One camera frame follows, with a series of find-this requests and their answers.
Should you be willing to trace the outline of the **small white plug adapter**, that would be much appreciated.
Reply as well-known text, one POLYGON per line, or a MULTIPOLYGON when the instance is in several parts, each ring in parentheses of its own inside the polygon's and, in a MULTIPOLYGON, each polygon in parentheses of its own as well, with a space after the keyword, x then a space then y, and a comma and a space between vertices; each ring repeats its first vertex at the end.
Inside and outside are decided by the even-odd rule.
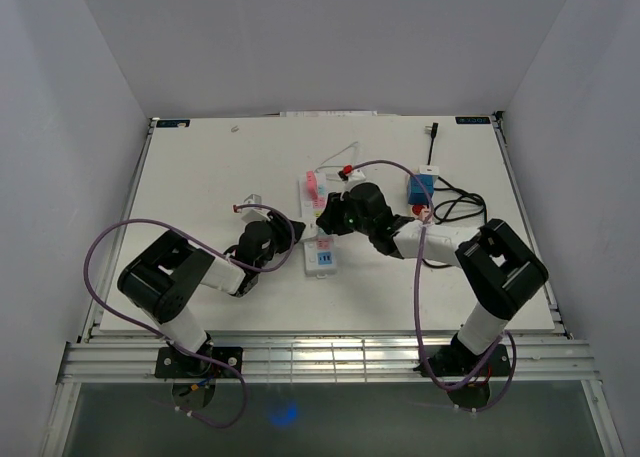
POLYGON ((300 240, 302 242, 314 240, 319 235, 319 228, 314 219, 304 221, 305 228, 301 234, 300 240))

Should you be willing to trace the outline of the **pink plug adapter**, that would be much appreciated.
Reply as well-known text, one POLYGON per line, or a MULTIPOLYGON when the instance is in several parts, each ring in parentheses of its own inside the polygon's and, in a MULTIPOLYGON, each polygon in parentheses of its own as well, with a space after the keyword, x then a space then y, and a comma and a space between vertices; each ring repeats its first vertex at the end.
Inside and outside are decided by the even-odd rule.
POLYGON ((317 201, 320 196, 318 174, 314 171, 307 171, 305 174, 305 192, 312 201, 317 201))

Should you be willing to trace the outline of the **white multicolour power strip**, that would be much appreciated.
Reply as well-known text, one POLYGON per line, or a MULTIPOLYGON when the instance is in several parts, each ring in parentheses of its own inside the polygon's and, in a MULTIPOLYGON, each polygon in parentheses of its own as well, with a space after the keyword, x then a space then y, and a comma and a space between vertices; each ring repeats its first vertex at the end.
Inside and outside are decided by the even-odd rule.
MULTIPOLYGON (((312 201, 305 192, 305 174, 298 179, 301 221, 316 219, 324 210, 328 197, 326 174, 316 172, 319 180, 320 196, 312 201)), ((326 278, 337 272, 337 258, 334 240, 319 228, 316 239, 302 242, 304 251, 304 267, 307 277, 326 278)))

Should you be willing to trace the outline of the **blue cube socket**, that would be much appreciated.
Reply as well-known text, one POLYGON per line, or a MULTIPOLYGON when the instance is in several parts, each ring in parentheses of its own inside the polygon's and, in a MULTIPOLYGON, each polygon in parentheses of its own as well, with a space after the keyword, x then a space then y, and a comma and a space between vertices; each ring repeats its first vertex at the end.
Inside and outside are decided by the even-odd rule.
POLYGON ((431 174, 416 174, 407 180, 407 202, 409 205, 429 205, 429 198, 434 194, 434 184, 437 176, 431 174))

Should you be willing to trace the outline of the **beige red power strip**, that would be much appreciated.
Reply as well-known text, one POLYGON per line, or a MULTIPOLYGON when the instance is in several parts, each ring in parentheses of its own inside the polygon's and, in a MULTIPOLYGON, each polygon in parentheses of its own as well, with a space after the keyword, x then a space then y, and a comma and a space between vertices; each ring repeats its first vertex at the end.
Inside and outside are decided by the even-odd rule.
MULTIPOLYGON (((419 173, 419 169, 418 169, 417 171, 415 171, 415 172, 414 172, 414 176, 415 176, 416 174, 420 174, 420 173, 419 173)), ((419 213, 420 213, 421 209, 424 207, 424 206, 422 206, 422 205, 414 205, 414 206, 411 206, 411 205, 409 205, 409 204, 408 204, 408 206, 409 206, 409 211, 410 211, 410 213, 411 213, 413 216, 415 216, 415 217, 418 217, 418 216, 419 216, 419 213)))

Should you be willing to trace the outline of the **white usb charger plug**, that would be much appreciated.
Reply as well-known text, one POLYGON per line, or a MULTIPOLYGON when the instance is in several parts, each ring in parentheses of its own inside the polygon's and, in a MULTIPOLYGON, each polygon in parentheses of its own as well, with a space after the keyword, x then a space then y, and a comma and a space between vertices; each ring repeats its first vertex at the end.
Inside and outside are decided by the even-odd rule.
POLYGON ((438 176, 440 174, 438 166, 420 165, 419 173, 422 175, 438 176))

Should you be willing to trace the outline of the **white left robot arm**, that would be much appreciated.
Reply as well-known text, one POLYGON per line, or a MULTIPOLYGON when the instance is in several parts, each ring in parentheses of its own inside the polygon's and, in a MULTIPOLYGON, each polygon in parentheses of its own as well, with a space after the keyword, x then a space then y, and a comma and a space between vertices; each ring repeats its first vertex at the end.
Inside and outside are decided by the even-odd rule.
POLYGON ((164 232, 121 272, 117 288, 181 348, 178 365, 190 376, 212 364, 211 338, 188 307, 201 286, 242 297, 272 259, 297 244, 306 224, 269 211, 245 225, 238 242, 219 257, 193 246, 174 230, 164 232))

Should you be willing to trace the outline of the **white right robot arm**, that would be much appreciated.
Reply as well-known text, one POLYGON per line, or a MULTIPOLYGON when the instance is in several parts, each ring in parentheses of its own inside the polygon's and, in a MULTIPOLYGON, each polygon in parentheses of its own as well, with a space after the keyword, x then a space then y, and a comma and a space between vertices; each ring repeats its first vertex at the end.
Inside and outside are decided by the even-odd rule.
POLYGON ((487 349, 549 278, 545 265, 503 220, 458 227, 395 214, 373 183, 331 193, 317 226, 328 235, 363 234, 385 256, 462 270, 477 303, 447 355, 464 374, 474 374, 487 363, 487 349))

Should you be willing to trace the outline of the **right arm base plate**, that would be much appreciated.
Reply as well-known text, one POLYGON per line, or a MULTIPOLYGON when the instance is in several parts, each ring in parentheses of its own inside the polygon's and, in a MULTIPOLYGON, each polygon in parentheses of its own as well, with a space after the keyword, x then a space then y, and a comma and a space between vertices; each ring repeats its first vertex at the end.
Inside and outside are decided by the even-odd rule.
POLYGON ((427 346, 426 353, 434 375, 439 378, 462 378, 468 375, 485 356, 488 358, 479 370, 479 376, 506 377, 511 370, 506 346, 502 344, 499 344, 491 353, 485 352, 479 356, 451 345, 427 346))

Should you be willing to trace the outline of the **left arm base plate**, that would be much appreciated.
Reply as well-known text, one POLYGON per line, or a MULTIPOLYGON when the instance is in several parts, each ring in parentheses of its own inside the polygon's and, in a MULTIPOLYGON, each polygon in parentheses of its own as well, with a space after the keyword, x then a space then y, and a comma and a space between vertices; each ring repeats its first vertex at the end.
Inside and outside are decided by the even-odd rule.
MULTIPOLYGON (((204 355, 242 371, 244 349, 232 346, 205 346, 204 355)), ((233 378, 234 373, 209 361, 181 353, 171 346, 158 351, 154 377, 159 379, 233 378)))

